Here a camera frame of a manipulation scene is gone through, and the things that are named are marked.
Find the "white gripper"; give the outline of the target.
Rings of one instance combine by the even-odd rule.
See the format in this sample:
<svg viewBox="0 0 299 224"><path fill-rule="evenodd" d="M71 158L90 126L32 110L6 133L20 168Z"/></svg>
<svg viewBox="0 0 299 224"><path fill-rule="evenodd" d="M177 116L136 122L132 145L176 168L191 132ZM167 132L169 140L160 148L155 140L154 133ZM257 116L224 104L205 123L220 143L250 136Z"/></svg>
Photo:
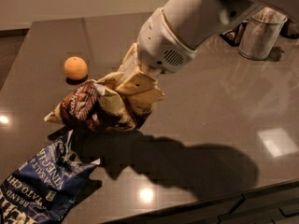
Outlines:
<svg viewBox="0 0 299 224"><path fill-rule="evenodd" d="M158 81L141 72L159 70L176 73L192 61L196 49L185 46L169 28L164 11L158 8L142 25L137 38L127 51L118 71L126 79L116 88L125 95L133 110L151 110L164 99Z"/></svg>

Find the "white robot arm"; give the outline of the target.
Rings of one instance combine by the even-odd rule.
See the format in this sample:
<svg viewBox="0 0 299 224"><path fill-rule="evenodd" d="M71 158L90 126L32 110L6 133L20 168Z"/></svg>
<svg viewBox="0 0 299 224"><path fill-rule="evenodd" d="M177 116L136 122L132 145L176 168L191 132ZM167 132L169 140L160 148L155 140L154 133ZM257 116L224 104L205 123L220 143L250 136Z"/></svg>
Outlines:
<svg viewBox="0 0 299 224"><path fill-rule="evenodd" d="M156 77L176 73L192 61L197 48L212 35L221 34L271 7L293 20L299 18L299 0L169 0L142 25L137 41L124 58L116 91L138 96L141 107L155 101Z"/></svg>

